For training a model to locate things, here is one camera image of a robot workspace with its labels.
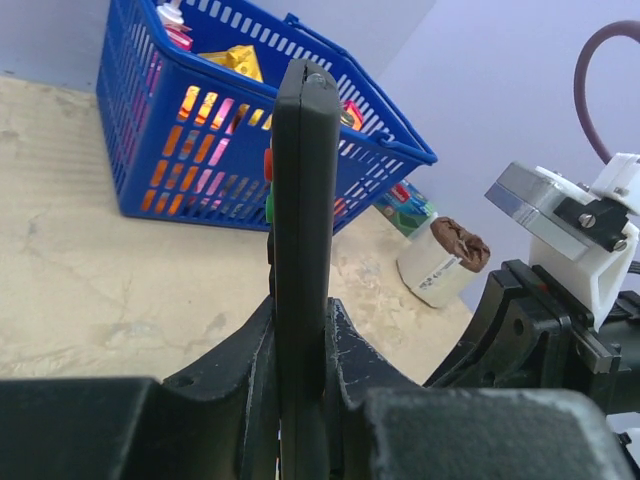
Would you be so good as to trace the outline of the black remote control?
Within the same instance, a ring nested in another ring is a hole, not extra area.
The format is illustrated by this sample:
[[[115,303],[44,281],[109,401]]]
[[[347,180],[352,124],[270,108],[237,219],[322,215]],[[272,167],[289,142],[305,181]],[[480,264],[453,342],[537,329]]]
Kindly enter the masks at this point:
[[[319,65],[289,63],[272,115],[274,329],[284,479],[326,479],[325,320],[340,104]]]

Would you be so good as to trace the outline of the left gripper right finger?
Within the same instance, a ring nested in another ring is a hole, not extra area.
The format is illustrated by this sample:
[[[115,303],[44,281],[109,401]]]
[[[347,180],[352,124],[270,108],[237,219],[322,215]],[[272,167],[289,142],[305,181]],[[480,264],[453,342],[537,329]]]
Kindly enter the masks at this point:
[[[356,330],[329,300],[325,327],[325,420],[332,479],[423,479],[427,392]]]

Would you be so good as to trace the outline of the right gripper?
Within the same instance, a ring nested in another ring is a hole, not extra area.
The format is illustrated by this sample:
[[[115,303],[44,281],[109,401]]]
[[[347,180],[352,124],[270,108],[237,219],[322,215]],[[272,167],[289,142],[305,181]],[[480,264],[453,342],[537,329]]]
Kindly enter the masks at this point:
[[[606,414],[637,413],[639,294],[619,293],[597,328],[591,311],[542,267],[513,260],[502,269],[488,274],[469,325],[423,386],[453,386],[480,364],[504,325],[514,335],[504,388],[575,390]]]

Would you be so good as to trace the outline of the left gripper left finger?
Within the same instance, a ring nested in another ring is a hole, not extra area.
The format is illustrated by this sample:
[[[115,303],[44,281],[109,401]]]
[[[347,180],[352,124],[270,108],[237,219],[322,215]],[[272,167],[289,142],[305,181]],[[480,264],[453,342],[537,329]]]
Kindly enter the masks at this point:
[[[244,325],[163,381],[178,396],[171,412],[176,464],[166,479],[273,479],[279,394],[273,299]]]

